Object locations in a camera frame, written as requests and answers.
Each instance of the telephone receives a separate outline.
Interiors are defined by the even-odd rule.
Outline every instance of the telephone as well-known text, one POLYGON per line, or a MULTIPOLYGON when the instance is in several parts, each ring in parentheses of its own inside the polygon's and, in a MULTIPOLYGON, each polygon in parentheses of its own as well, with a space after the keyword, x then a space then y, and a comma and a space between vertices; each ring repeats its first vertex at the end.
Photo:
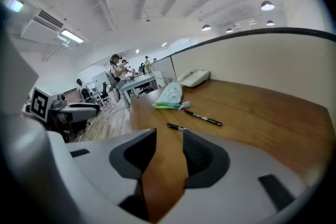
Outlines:
POLYGON ((177 81, 180 85, 187 86, 187 87, 194 87, 199 85, 201 82, 208 79, 210 75, 210 71, 208 70, 191 70, 184 72, 179 76, 177 81))

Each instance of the desk surface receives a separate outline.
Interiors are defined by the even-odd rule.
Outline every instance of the desk surface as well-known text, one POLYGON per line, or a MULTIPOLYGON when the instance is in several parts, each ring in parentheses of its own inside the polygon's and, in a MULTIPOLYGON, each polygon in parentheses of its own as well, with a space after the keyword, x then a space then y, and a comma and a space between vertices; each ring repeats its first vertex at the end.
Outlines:
POLYGON ((131 82, 126 82, 122 87, 121 90, 129 90, 136 86, 142 85, 144 83, 150 82, 155 79, 153 74, 143 74, 135 77, 135 79, 131 82))
POLYGON ((208 80, 183 88, 182 101, 191 111, 218 120, 210 124, 178 110, 157 110, 152 104, 163 89, 131 103, 133 131, 157 128, 156 152, 143 174, 150 221, 157 222, 183 195, 188 177, 182 132, 173 123, 266 151, 312 185, 326 169, 335 137, 326 108, 287 94, 232 82, 208 80))

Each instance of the white desk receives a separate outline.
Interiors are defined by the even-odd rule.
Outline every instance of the white desk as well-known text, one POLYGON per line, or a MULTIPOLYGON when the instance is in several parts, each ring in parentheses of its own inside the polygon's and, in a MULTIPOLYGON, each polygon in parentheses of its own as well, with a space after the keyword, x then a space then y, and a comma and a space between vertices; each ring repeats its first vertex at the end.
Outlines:
POLYGON ((155 76, 153 74, 145 74, 145 75, 140 75, 136 77, 133 81, 126 82, 122 87, 121 90, 124 92, 127 100, 131 103, 131 98, 129 97, 127 91, 132 90, 134 97, 137 98, 136 92, 135 92, 135 87, 143 85, 147 82, 150 82, 152 80, 155 80, 155 76))
POLYGON ((101 87, 98 91, 96 92, 92 92, 92 97, 95 97, 95 95, 98 95, 98 98, 100 100, 100 102, 103 104, 103 106, 105 107, 105 104, 103 102, 103 100, 100 98, 99 92, 101 92, 103 90, 103 88, 101 87))

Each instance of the pen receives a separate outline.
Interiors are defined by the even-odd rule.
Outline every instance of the pen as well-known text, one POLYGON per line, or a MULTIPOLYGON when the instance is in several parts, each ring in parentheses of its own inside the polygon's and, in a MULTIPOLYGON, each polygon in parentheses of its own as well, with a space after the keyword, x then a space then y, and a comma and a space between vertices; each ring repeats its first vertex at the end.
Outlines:
POLYGON ((221 122, 219 122, 219 121, 215 121, 215 120, 212 120, 212 119, 208 119, 207 117, 202 117, 202 116, 197 115, 196 113, 191 112, 191 111, 189 111, 189 110, 184 110, 184 112, 187 113, 187 114, 190 114, 191 116, 194 116, 194 117, 200 118, 200 119, 202 119, 202 120, 205 120, 205 121, 207 121, 207 122, 211 122, 211 123, 213 123, 213 124, 216 124, 216 125, 218 125, 218 126, 223 126, 223 125, 221 124, 221 122))
POLYGON ((167 126, 171 129, 178 130, 178 131, 188 130, 188 128, 178 126, 178 125, 175 125, 175 124, 171 124, 171 123, 167 123, 167 126))

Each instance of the fluorescent light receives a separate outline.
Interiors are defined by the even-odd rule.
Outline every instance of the fluorescent light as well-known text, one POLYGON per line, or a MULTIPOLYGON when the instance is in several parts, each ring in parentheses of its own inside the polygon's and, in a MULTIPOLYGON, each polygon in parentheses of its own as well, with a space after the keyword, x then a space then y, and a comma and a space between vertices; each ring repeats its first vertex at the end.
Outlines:
POLYGON ((23 7, 23 2, 18 1, 18 0, 5 0, 5 4, 7 8, 19 12, 20 9, 23 7))
POLYGON ((272 20, 268 20, 266 23, 267 26, 273 26, 275 23, 272 20))
POLYGON ((270 1, 264 1, 264 2, 262 2, 262 4, 261 4, 261 9, 262 10, 271 10, 271 9, 274 9, 274 5, 273 5, 273 3, 272 2, 270 2, 270 1))
POLYGON ((84 40, 82 40, 81 38, 75 36, 73 33, 70 33, 68 30, 64 29, 61 34, 63 36, 66 36, 68 38, 71 38, 72 40, 78 42, 78 43, 82 43, 84 40))
POLYGON ((212 27, 211 27, 210 25, 204 25, 204 26, 202 27, 202 31, 208 31, 208 30, 210 30, 210 29, 212 29, 212 27))

